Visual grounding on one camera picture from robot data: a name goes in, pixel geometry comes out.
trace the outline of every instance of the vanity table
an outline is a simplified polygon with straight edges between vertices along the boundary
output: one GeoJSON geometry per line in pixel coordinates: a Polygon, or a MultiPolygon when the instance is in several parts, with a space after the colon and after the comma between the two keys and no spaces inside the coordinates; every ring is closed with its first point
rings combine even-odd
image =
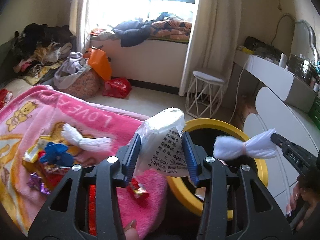
{"type": "MultiPolygon", "coordinates": [[[[237,50],[234,62],[235,68],[244,68],[246,72],[263,83],[255,98],[258,114],[251,113],[246,117],[244,133],[253,137],[268,129],[275,128],[276,132],[283,137],[318,156],[320,130],[307,114],[316,93],[289,71],[261,57],[237,50]]],[[[292,193],[298,173],[282,156],[280,148],[278,151],[281,154],[292,193]]],[[[268,190],[285,213],[288,199],[278,160],[276,158],[269,159],[266,160],[266,164],[269,175],[268,190]]]]}

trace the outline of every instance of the blue gripper pad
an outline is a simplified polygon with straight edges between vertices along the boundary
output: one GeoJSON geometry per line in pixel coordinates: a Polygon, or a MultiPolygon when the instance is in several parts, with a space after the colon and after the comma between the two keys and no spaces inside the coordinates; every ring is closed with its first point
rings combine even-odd
{"type": "Polygon", "coordinates": [[[135,133],[131,143],[128,145],[124,159],[121,163],[121,173],[124,174],[124,182],[128,184],[133,176],[134,168],[137,163],[140,152],[141,139],[138,133],[135,133]]]}
{"type": "Polygon", "coordinates": [[[201,174],[201,163],[197,155],[195,145],[193,144],[188,132],[184,132],[181,136],[182,150],[186,159],[189,176],[194,186],[200,183],[199,175],[201,174]]]}

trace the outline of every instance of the metal frame stool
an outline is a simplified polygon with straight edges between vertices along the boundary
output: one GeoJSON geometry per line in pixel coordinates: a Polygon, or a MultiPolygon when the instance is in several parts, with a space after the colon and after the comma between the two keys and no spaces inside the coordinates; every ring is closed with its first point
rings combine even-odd
{"type": "Polygon", "coordinates": [[[223,88],[226,84],[226,80],[224,78],[221,78],[220,75],[208,69],[198,69],[193,71],[192,73],[193,78],[190,81],[186,99],[187,114],[191,115],[194,118],[200,118],[206,110],[210,109],[209,118],[211,118],[217,112],[221,105],[223,98],[223,88]],[[194,104],[196,104],[196,115],[190,112],[194,104]],[[206,106],[201,114],[199,114],[198,104],[206,106]]]}

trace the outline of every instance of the candy wrapper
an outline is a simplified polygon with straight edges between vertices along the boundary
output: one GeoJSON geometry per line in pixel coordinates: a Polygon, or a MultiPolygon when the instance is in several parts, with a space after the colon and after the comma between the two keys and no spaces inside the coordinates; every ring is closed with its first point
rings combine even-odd
{"type": "Polygon", "coordinates": [[[163,110],[144,121],[136,131],[141,148],[135,175],[153,168],[165,176],[189,176],[181,146],[184,126],[184,113],[177,108],[163,110]]]}
{"type": "Polygon", "coordinates": [[[40,151],[43,151],[46,145],[50,142],[50,135],[42,135],[39,137],[37,144],[30,147],[24,154],[23,160],[29,163],[35,163],[38,160],[40,151]]]}
{"type": "Polygon", "coordinates": [[[144,186],[139,183],[135,178],[132,178],[127,186],[128,192],[138,200],[145,200],[150,196],[150,193],[145,190],[144,186]]]}
{"type": "Polygon", "coordinates": [[[36,172],[30,174],[27,184],[30,188],[34,188],[44,195],[50,194],[50,190],[45,186],[42,178],[36,172]]]}
{"type": "Polygon", "coordinates": [[[43,165],[43,169],[47,173],[52,173],[52,174],[59,174],[59,175],[66,175],[67,172],[71,169],[71,167],[62,167],[62,166],[57,166],[57,165],[43,165]]]}

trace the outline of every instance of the red bag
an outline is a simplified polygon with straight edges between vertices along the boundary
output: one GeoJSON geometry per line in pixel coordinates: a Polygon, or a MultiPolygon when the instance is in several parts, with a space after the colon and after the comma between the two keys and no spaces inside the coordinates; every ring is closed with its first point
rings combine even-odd
{"type": "Polygon", "coordinates": [[[125,98],[132,87],[126,78],[114,78],[104,82],[102,95],[114,98],[125,98]]]}

